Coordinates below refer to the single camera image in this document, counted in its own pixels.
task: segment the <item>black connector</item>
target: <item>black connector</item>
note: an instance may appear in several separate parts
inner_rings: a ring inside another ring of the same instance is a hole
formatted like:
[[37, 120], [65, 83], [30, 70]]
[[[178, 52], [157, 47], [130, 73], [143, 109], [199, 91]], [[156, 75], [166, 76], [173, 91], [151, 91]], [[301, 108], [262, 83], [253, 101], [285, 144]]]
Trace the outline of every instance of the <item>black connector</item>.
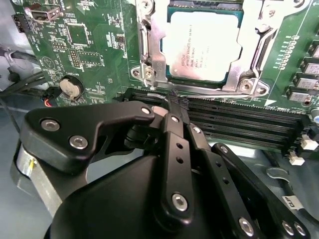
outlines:
[[28, 33], [31, 31], [29, 23], [27, 22], [24, 14], [18, 13], [13, 15], [12, 18], [20, 33]]
[[46, 100], [48, 99], [53, 100], [58, 98], [60, 95], [62, 94], [62, 90], [60, 87], [54, 87], [54, 86], [50, 86], [42, 95], [41, 99], [42, 100]]

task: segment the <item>motherboard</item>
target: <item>motherboard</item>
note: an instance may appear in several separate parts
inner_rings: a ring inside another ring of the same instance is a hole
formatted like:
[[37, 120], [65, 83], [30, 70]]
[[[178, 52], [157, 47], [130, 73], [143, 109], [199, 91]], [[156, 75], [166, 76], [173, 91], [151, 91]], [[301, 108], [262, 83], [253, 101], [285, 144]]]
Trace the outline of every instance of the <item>motherboard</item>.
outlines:
[[127, 88], [309, 113], [319, 95], [317, 0], [13, 0], [60, 106]]

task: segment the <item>connector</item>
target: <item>connector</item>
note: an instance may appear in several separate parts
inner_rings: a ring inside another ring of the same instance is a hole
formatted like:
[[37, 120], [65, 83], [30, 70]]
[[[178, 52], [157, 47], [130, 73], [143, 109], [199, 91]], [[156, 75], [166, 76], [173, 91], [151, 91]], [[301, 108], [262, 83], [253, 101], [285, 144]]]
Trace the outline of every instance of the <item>connector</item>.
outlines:
[[303, 134], [301, 140], [301, 147], [305, 150], [315, 150], [318, 147], [318, 143], [309, 138], [308, 135]]
[[58, 5], [35, 3], [30, 7], [25, 7], [24, 11], [37, 22], [52, 22], [62, 15], [61, 8]]
[[48, 99], [48, 100], [50, 101], [50, 100], [53, 100], [53, 99], [58, 98], [61, 94], [62, 94], [62, 90], [61, 90], [60, 87], [50, 86], [50, 87], [44, 92], [44, 94], [42, 95], [41, 98], [42, 98], [43, 100]]
[[301, 166], [305, 162], [304, 158], [298, 157], [295, 152], [290, 152], [290, 155], [288, 156], [289, 162], [291, 165], [297, 165]]

